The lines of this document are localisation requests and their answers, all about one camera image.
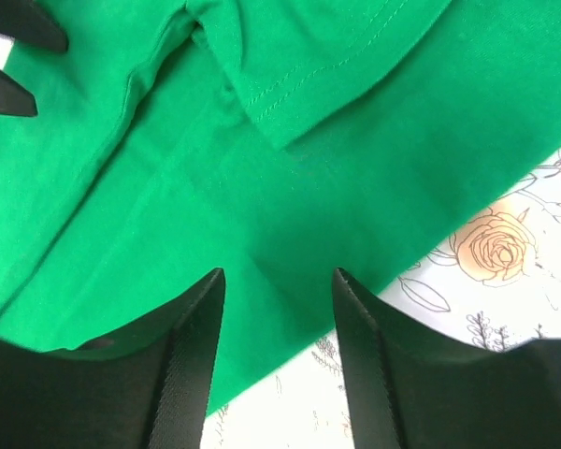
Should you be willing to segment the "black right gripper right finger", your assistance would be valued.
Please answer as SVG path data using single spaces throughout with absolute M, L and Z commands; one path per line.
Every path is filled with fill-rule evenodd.
M 356 447 L 561 448 L 561 340 L 473 347 L 343 269 L 332 295 Z

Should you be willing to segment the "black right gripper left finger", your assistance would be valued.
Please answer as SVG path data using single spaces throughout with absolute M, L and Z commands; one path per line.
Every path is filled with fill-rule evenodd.
M 0 448 L 196 448 L 225 295 L 215 268 L 74 350 L 0 339 Z

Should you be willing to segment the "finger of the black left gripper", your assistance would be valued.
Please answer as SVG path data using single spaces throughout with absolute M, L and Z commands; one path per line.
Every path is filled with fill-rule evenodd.
M 35 117 L 34 96 L 0 69 L 0 115 Z
M 68 50 L 65 30 L 35 1 L 0 0 L 0 35 L 47 51 Z

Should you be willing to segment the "green t shirt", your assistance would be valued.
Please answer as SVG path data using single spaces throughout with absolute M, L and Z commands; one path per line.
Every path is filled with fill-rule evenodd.
M 487 286 L 533 271 L 475 225 L 561 146 L 561 1 L 49 1 L 0 116 L 0 337 L 73 348 L 227 278 L 210 405 L 334 324 L 332 273 L 382 291 L 442 242 Z

